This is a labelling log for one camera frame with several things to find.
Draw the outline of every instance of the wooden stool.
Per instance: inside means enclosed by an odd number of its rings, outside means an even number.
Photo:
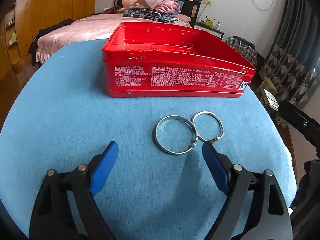
[[[267,77],[264,77],[264,81],[258,87],[257,92],[261,92],[263,89],[268,90],[273,95],[276,95],[278,93],[273,82]]]

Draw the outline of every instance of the pikachu figure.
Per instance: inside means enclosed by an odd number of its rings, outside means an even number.
[[[206,16],[207,20],[204,22],[204,25],[208,26],[208,27],[212,27],[213,22],[215,21],[215,19],[210,19]]]

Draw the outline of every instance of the folded clothes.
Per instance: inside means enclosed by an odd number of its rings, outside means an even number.
[[[149,9],[148,5],[144,5],[144,4],[141,4],[141,3],[132,3],[131,6],[130,6],[130,9],[139,9],[139,8],[146,8],[146,9]]]
[[[161,22],[161,23],[171,23],[174,21],[177,21],[178,18],[175,16],[168,16],[168,17],[154,17],[154,16],[150,16],[150,15],[146,15],[146,14],[140,14],[140,13],[124,13],[123,17],[129,17],[129,18],[141,18],[141,19],[148,19],[148,20],[152,20],[155,22]]]
[[[158,5],[155,10],[162,13],[181,12],[179,4],[174,1],[165,1]]]
[[[125,9],[130,9],[132,3],[136,3],[137,0],[122,0],[122,6]]]
[[[145,15],[158,17],[158,18],[170,17],[173,15],[172,13],[160,13],[160,12],[156,12],[156,11],[151,11],[150,9],[146,9],[146,8],[129,9],[128,12],[129,13],[145,14]]]
[[[164,1],[171,0],[137,0],[138,3],[148,5],[151,10],[154,10],[158,5],[162,4]]]

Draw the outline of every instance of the curtain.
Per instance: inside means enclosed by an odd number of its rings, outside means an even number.
[[[286,0],[274,45],[260,69],[275,85],[278,101],[302,109],[318,87],[320,22],[306,0]]]

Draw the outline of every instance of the key ring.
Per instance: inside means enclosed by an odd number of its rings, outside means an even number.
[[[167,148],[165,148],[165,147],[160,143],[160,141],[159,141],[159,139],[158,139],[157,131],[158,131],[159,126],[160,126],[163,122],[168,121],[168,120],[171,120],[171,119],[175,119],[175,120],[182,121],[182,122],[186,123],[187,125],[189,125],[189,126],[191,127],[191,129],[192,129],[192,132],[193,132],[193,135],[194,135],[194,140],[193,140],[193,142],[190,144],[188,150],[186,150],[186,151],[184,151],[184,152],[179,152],[179,153],[177,153],[177,152],[170,151],[170,150],[168,150]],[[183,154],[191,151],[191,150],[196,146],[196,142],[198,141],[197,130],[196,130],[195,125],[194,125],[192,122],[190,122],[187,118],[184,118],[184,117],[182,117],[182,116],[180,116],[180,115],[169,115],[169,116],[166,116],[166,117],[162,118],[162,119],[159,121],[159,123],[156,125],[156,129],[155,129],[155,141],[156,141],[158,147],[159,147],[162,151],[164,151],[165,153],[168,153],[168,154],[171,154],[171,155],[183,155]]]
[[[211,139],[211,140],[207,140],[207,139],[204,139],[203,137],[201,137],[201,136],[197,133],[198,138],[199,138],[200,140],[202,140],[203,142],[210,141],[211,143],[214,143],[214,142],[218,141],[219,139],[221,139],[221,138],[224,136],[224,128],[223,128],[222,122],[220,121],[219,117],[218,117],[217,115],[215,115],[214,113],[211,113],[211,112],[208,112],[208,111],[202,111],[202,112],[196,114],[196,115],[191,119],[191,122],[193,123],[193,125],[196,126],[196,125],[195,125],[195,119],[196,119],[198,116],[202,115],[202,114],[210,115],[210,116],[212,116],[213,118],[215,118],[215,119],[218,121],[219,127],[220,127],[220,131],[221,131],[221,135],[220,135],[220,136],[216,136],[216,137],[214,137],[214,138]]]

